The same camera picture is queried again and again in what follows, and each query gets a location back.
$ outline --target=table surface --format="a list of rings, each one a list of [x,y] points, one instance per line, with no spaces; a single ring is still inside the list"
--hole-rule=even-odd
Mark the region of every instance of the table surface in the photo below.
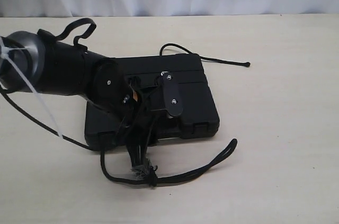
[[[2,18],[0,35],[38,28],[59,34],[72,20]],[[208,163],[232,138],[238,147],[193,182],[136,189],[111,183],[98,154],[61,141],[0,99],[0,223],[339,222],[339,15],[95,22],[96,31],[82,43],[106,56],[157,55],[163,44],[175,42],[202,56],[252,63],[203,64],[219,132],[150,148],[159,176]],[[43,97],[63,133],[83,142],[85,101]],[[52,125],[32,94],[13,98]],[[112,174],[130,172],[124,150],[106,162]]]

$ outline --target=white zip tie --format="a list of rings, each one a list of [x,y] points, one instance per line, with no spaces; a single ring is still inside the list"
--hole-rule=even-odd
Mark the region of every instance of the white zip tie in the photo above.
[[[1,46],[1,54],[0,57],[2,59],[6,59],[11,65],[12,67],[16,70],[16,72],[19,74],[19,76],[24,80],[24,82],[27,84],[28,88],[32,91],[32,93],[36,96],[36,98],[38,99],[38,101],[40,102],[40,104],[42,105],[42,107],[45,109],[45,111],[47,112],[47,114],[49,115],[50,119],[52,120],[52,122],[54,123],[56,130],[58,132],[58,136],[63,139],[63,134],[61,133],[60,127],[54,117],[54,115],[52,114],[52,112],[49,110],[49,108],[47,107],[45,101],[43,100],[43,98],[41,97],[40,93],[37,92],[37,90],[35,90],[34,86],[31,84],[31,82],[29,82],[29,80],[26,78],[26,76],[22,73],[22,71],[19,69],[19,67],[14,63],[14,61],[8,56],[8,52],[11,50],[22,50],[22,49],[27,49],[27,48],[9,48],[9,47],[5,47],[4,42],[2,40],[2,37],[0,37],[0,46]]]

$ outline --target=white table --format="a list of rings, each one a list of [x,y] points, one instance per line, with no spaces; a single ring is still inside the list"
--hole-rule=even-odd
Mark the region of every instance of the white table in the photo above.
[[[74,19],[0,19],[0,35]],[[221,118],[217,135],[149,149],[159,176],[236,151],[199,179],[133,189],[101,173],[99,156],[44,131],[0,99],[0,223],[338,223],[339,15],[96,18],[83,41],[106,56],[157,55],[175,42],[203,56]],[[32,94],[13,98],[51,125]],[[85,101],[44,96],[63,133],[84,141]],[[125,151],[106,158],[128,173]]]

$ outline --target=black plastic case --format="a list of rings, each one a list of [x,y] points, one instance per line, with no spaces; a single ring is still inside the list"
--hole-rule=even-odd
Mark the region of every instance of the black plastic case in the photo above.
[[[141,86],[153,86],[155,78],[170,71],[179,84],[183,113],[179,118],[165,118],[158,123],[156,138],[212,137],[219,129],[219,115],[197,54],[180,53],[168,56],[117,58],[126,78],[138,76]],[[99,137],[114,137],[119,122],[87,103],[85,139],[99,148]]]

